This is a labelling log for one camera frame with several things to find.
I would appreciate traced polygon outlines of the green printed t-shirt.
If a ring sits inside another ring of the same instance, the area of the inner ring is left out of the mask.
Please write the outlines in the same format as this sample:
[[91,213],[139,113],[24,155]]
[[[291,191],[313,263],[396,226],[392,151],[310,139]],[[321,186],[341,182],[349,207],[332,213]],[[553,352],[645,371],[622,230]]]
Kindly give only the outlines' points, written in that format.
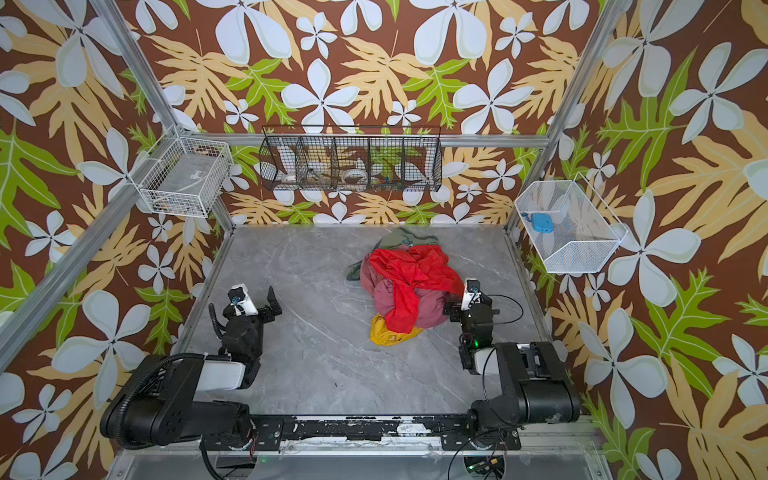
[[368,260],[370,255],[377,249],[398,250],[408,249],[414,246],[438,244],[439,240],[434,235],[418,235],[404,227],[396,228],[379,240],[362,260],[348,266],[345,271],[345,278],[347,281],[359,281],[363,263]]

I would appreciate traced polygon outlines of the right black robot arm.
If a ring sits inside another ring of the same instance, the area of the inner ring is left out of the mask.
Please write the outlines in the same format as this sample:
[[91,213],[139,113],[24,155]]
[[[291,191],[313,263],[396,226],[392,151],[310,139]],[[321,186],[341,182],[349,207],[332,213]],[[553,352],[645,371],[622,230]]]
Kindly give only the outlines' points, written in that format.
[[500,310],[479,291],[467,300],[448,300],[443,312],[461,326],[463,369],[481,379],[482,398],[467,413],[472,434],[512,433],[523,425],[579,419],[580,401],[552,343],[494,342],[494,328],[506,323],[495,320]]

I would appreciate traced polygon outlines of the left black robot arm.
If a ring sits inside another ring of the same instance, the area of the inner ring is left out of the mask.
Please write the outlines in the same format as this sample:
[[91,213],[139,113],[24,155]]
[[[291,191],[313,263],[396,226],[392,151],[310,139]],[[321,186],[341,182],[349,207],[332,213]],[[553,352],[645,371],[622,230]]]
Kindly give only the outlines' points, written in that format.
[[196,439],[235,449],[253,441],[247,405],[202,401],[196,395],[253,384],[261,367],[264,326],[282,314],[282,306],[272,288],[262,307],[254,304],[243,284],[231,287],[227,296],[224,322],[217,319],[215,306],[208,306],[218,352],[153,354],[143,360],[103,413],[102,436],[125,450]]

